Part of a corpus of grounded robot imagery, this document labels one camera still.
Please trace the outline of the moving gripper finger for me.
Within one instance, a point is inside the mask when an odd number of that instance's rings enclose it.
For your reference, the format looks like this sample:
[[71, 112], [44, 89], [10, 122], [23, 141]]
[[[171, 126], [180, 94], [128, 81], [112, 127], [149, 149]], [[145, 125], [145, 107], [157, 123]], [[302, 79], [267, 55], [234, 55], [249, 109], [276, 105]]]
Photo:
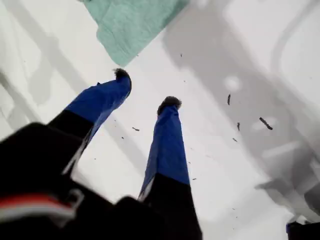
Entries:
[[132, 90], [130, 75], [114, 70], [115, 79], [83, 90], [64, 110], [48, 123], [49, 142], [57, 148], [87, 146], [111, 113], [119, 108]]

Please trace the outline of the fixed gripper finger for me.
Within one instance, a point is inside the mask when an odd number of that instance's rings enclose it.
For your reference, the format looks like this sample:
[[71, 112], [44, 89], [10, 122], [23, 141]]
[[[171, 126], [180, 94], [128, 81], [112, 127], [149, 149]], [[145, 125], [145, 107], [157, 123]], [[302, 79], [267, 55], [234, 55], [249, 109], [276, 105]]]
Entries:
[[181, 105], [178, 98], [167, 96], [158, 107], [139, 200], [162, 218], [164, 239], [200, 240], [179, 118]]

